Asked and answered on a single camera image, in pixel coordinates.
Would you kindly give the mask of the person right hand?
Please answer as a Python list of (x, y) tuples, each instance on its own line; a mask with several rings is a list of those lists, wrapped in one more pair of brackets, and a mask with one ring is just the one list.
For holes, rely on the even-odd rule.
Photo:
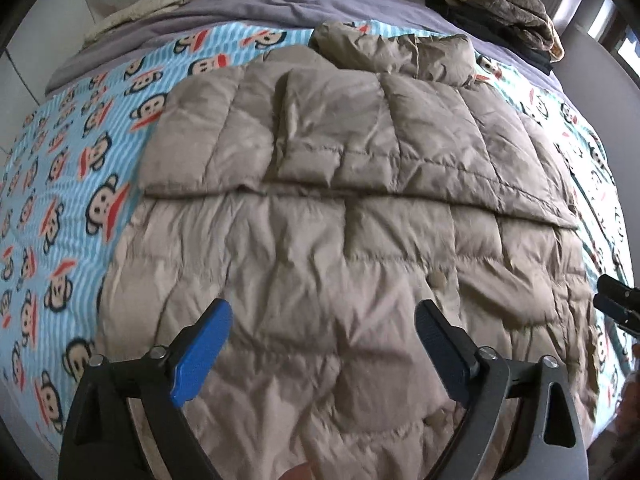
[(626, 380), (622, 400), (614, 419), (615, 434), (619, 438), (631, 437), (639, 430), (639, 371)]

